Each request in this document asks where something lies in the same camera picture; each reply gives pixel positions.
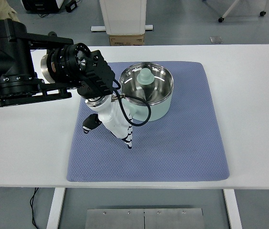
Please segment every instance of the white robotic hand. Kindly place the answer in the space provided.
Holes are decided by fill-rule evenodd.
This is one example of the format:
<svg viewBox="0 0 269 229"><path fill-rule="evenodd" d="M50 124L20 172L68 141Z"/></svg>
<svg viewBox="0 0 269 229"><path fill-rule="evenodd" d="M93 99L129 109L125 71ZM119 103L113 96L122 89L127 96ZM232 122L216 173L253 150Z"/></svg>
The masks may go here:
<svg viewBox="0 0 269 229"><path fill-rule="evenodd" d="M83 130L87 134L101 123L117 138L122 139L128 148L132 148L132 125L126 120L121 110L120 104L114 100L112 95L99 98L87 99L86 105L97 114L92 114L83 123ZM124 107L124 111L129 120L132 121L129 109Z"/></svg>

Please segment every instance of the chair wheel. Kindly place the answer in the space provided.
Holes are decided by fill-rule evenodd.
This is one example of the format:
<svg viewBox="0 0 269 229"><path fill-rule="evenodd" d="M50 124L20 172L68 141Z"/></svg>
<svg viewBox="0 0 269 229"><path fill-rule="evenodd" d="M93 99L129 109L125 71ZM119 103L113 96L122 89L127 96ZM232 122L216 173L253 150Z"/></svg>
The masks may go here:
<svg viewBox="0 0 269 229"><path fill-rule="evenodd" d="M265 11L262 11L261 13L259 13L259 15L260 15L261 17L264 17L265 14L266 14Z"/></svg>

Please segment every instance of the stainless steel pot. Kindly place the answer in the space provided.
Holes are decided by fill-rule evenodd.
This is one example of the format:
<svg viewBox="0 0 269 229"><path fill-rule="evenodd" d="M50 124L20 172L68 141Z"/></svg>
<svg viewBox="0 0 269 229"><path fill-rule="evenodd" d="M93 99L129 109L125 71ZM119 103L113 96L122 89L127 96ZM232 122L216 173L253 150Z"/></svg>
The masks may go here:
<svg viewBox="0 0 269 229"><path fill-rule="evenodd" d="M142 69L149 69L154 76L152 83L144 84L139 75ZM136 63L123 71L119 78L121 92L145 99L151 107L149 121L163 117L169 110L172 92L173 78L171 73L156 63ZM144 121L148 115L148 109L139 100L126 98L123 104L130 110L134 119Z"/></svg>

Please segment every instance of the white table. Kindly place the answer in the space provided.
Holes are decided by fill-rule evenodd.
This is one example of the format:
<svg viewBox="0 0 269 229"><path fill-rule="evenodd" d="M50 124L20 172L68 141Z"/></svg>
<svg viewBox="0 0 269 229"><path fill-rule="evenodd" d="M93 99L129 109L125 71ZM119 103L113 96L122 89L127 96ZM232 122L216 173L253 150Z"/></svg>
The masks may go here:
<svg viewBox="0 0 269 229"><path fill-rule="evenodd" d="M230 177L213 182L68 182L80 101L74 91L71 99L0 108L0 186L269 188L269 45L90 49L100 49L108 62L200 62L209 81ZM39 77L44 53L32 52Z"/></svg>

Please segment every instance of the cardboard box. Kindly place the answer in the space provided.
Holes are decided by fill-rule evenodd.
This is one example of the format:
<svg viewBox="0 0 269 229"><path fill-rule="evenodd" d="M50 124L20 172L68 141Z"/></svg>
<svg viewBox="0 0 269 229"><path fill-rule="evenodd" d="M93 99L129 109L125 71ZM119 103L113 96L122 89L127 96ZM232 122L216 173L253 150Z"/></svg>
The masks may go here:
<svg viewBox="0 0 269 229"><path fill-rule="evenodd" d="M111 46L144 45L145 34L142 35L110 35Z"/></svg>

